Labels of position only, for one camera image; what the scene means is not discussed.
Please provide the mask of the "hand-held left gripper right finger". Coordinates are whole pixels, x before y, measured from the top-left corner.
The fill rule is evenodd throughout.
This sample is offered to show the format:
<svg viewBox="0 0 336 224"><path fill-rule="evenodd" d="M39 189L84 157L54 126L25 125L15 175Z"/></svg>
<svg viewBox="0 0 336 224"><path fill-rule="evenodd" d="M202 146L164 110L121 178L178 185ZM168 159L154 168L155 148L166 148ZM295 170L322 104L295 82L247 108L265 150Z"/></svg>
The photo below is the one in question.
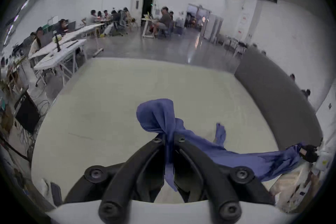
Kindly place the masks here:
<svg viewBox="0 0 336 224"><path fill-rule="evenodd" d="M249 167L216 164L183 135L175 135L174 150L195 173L199 184L194 187L196 194L189 191L187 202L207 198L214 223L238 222L243 213L240 202L275 205L275 199Z"/></svg>

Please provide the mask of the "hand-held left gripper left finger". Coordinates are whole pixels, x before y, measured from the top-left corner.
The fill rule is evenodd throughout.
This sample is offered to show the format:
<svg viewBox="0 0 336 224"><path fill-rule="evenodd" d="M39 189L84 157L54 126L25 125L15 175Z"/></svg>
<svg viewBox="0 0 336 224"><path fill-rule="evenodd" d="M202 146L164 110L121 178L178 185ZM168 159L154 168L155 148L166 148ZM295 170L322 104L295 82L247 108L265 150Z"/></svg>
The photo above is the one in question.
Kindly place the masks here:
<svg viewBox="0 0 336 224"><path fill-rule="evenodd" d="M125 223L132 200L154 202L163 187L164 148L162 139L154 138L124 163L87 168L64 204L101 200L98 215L104 223Z"/></svg>

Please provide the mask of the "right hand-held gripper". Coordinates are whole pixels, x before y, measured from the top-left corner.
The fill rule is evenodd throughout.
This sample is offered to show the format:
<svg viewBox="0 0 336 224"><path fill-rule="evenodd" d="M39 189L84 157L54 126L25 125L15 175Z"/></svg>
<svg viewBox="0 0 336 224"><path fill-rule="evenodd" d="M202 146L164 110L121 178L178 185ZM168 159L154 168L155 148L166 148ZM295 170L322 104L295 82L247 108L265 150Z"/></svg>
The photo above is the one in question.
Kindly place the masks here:
<svg viewBox="0 0 336 224"><path fill-rule="evenodd" d="M300 148L300 156L309 163L314 163L314 174L326 172L332 163L333 156L329 147L331 139L323 140L319 147L303 145Z"/></svg>

